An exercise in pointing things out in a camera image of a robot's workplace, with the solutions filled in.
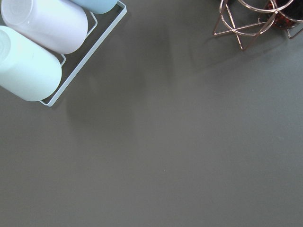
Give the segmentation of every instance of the cup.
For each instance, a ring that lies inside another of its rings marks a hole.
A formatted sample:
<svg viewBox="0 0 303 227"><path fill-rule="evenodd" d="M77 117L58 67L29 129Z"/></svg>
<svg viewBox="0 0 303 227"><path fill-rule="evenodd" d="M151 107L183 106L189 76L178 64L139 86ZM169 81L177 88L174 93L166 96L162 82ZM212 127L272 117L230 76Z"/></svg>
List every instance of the cup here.
<svg viewBox="0 0 303 227"><path fill-rule="evenodd" d="M71 0L74 3L88 9L95 14L109 12L116 4L117 0Z"/></svg>
<svg viewBox="0 0 303 227"><path fill-rule="evenodd" d="M68 0L2 0L1 13L7 26L62 54L76 51L88 31L84 10Z"/></svg>
<svg viewBox="0 0 303 227"><path fill-rule="evenodd" d="M27 101L49 97L59 86L58 59L13 29L0 26L0 86Z"/></svg>

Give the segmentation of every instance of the blue cup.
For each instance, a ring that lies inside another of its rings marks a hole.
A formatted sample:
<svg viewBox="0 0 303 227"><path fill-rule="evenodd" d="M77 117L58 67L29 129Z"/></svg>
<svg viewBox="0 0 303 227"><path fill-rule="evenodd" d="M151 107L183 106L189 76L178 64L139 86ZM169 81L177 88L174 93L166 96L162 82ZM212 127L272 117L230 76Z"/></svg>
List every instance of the blue cup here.
<svg viewBox="0 0 303 227"><path fill-rule="evenodd" d="M117 0L71 0L72 2L88 9L95 14L109 12L116 4Z"/></svg>

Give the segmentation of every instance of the white rack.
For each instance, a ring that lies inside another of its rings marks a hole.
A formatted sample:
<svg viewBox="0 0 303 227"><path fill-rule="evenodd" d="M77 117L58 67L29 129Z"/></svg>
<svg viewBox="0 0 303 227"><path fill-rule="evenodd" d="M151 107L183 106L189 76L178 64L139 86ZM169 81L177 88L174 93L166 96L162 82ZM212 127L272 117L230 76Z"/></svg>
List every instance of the white rack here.
<svg viewBox="0 0 303 227"><path fill-rule="evenodd" d="M101 45L101 43L105 40L105 38L110 34L110 32L114 29L114 27L119 23L119 21L124 17L124 15L127 13L126 5L120 1L117 2L117 5L121 8L118 15L115 17L114 20L110 23L110 25L107 27L107 29L98 36L98 40L93 41L93 43L90 43L88 37L91 36L94 32L96 32L96 28L100 24L98 21L99 15L94 15L92 12L90 12L90 15L92 16L95 24L93 27L89 30L87 34L87 39L85 40L83 45L88 45L92 47L85 53L84 57L80 62L73 67L72 72L67 76L67 78L62 78L62 81L57 88L57 90L48 98L41 100L40 102L48 107L51 107L54 105L54 103L58 100L60 95L63 93L63 91L67 88L67 86L71 83L71 81L75 78L77 73L81 70L81 68L85 65L85 63L88 61L88 59L92 56L92 54L96 51L96 49ZM66 66L66 63L69 61L65 55L61 55L62 62L61 67L62 71L64 71L64 67Z"/></svg>

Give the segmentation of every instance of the gray table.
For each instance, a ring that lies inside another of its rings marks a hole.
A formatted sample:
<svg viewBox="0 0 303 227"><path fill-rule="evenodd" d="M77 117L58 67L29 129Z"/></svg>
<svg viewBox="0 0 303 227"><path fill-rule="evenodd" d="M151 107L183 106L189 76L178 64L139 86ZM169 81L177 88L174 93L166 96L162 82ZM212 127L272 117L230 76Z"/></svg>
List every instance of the gray table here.
<svg viewBox="0 0 303 227"><path fill-rule="evenodd" d="M303 36L241 52L218 1L125 3L53 108L0 89L0 226L303 226Z"/></svg>

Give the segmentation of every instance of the drying rack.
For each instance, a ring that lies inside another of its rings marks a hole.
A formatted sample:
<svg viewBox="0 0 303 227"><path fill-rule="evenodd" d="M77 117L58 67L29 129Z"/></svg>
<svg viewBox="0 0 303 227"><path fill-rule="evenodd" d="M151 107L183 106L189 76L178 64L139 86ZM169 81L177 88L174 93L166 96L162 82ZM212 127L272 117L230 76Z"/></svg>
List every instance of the drying rack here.
<svg viewBox="0 0 303 227"><path fill-rule="evenodd" d="M48 107L54 105L85 63L126 13L126 5L120 1L106 14L95 15L92 12L87 13L89 21L93 23L91 23L90 30L87 33L83 45L71 54L59 55L53 53L61 62L62 80L57 90L48 98L41 100L40 103Z"/></svg>

